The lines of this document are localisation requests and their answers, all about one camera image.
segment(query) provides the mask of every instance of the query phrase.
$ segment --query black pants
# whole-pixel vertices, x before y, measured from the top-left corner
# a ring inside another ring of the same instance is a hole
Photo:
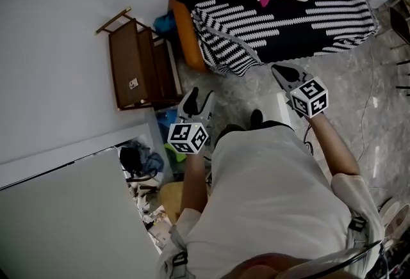
[[[257,125],[250,125],[249,130],[260,130],[260,129],[267,129],[267,128],[271,128],[271,127],[276,127],[277,125],[283,125],[285,127],[290,128],[291,130],[293,130],[289,125],[287,124],[283,124],[281,122],[278,121],[265,121],[262,122],[261,124],[257,124]],[[241,127],[240,125],[236,125],[236,124],[228,124],[226,125],[225,129],[222,130],[217,138],[217,141],[215,142],[215,147],[217,146],[217,143],[219,141],[220,138],[222,138],[223,136],[225,136],[226,134],[230,133],[230,132],[234,132],[234,131],[247,131],[245,130],[243,127]]]

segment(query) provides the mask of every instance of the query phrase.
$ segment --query person's left arm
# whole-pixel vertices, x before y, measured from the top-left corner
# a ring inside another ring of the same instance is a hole
[[[181,213],[184,209],[193,209],[202,213],[208,202],[205,163],[202,154],[203,151],[198,154],[189,154],[186,158]]]

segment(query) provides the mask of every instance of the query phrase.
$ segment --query white cube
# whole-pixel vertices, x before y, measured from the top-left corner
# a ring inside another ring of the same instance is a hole
[[[201,123],[171,124],[168,143],[179,154],[198,154],[208,138]]]
[[[293,108],[309,118],[313,118],[329,107],[329,93],[318,77],[293,89],[290,97]]]

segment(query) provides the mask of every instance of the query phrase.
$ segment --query marble floor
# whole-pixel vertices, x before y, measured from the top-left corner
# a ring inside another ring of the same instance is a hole
[[[380,16],[379,32],[386,30],[384,18]],[[359,160],[361,173],[378,204],[390,196],[410,201],[410,97],[405,90],[395,89],[396,85],[410,85],[410,64],[396,66],[410,58],[410,47],[390,49],[402,43],[390,31],[377,38],[372,36],[351,51],[291,61],[319,76],[329,89],[330,106],[325,114],[356,159],[363,153]],[[215,91],[212,142],[225,124],[247,126],[255,108],[262,110],[265,120],[290,124],[303,139],[308,123],[284,104],[286,97],[268,65],[252,67],[243,77],[203,74],[183,61],[178,67],[184,91],[197,86],[200,97],[201,93]],[[315,159],[330,175],[311,131],[308,140],[314,146]]]

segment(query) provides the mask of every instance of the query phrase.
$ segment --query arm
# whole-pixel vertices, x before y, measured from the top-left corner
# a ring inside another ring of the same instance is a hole
[[[205,181],[205,164],[202,152],[188,155],[182,190],[181,213],[184,209],[203,212],[208,202]]]
[[[337,131],[334,130],[326,116],[319,114],[307,120],[315,132],[332,175],[336,175],[337,173],[359,175],[359,165],[354,159],[354,156],[340,138]]]

